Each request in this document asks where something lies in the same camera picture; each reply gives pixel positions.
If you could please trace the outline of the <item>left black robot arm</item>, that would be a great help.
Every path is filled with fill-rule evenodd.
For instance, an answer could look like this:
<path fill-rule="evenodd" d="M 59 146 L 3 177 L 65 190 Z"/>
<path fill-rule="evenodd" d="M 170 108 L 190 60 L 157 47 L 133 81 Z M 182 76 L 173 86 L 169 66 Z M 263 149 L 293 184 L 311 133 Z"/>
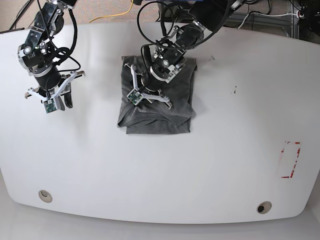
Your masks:
<path fill-rule="evenodd" d="M 159 101 L 172 107 L 169 97 L 161 93 L 162 85 L 170 83 L 185 67 L 184 55 L 209 40 L 227 21 L 227 19 L 246 2 L 244 0 L 200 0 L 193 4 L 183 1 L 156 1 L 162 5 L 160 26 L 162 38 L 148 40 L 140 49 L 145 72 L 137 73 L 136 66 L 130 65 L 133 88 L 127 99 L 135 106 L 142 100 Z M 182 7 L 192 21 L 182 27 L 165 27 L 167 11 L 173 7 Z"/>

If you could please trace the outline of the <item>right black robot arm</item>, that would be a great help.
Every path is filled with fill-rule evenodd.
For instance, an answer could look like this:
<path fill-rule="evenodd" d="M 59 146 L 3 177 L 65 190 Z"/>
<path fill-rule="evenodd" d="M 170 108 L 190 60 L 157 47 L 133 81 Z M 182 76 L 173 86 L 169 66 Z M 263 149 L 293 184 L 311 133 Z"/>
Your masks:
<path fill-rule="evenodd" d="M 19 63 L 35 78 L 37 88 L 29 88 L 25 98 L 40 99 L 46 113 L 73 108 L 71 83 L 83 77 L 84 71 L 78 65 L 74 69 L 59 70 L 67 59 L 72 60 L 78 39 L 78 26 L 73 13 L 75 0 L 48 0 L 39 7 L 24 44 L 17 50 Z M 53 38 L 64 26 L 64 11 L 69 12 L 73 25 L 71 47 L 57 47 Z"/>

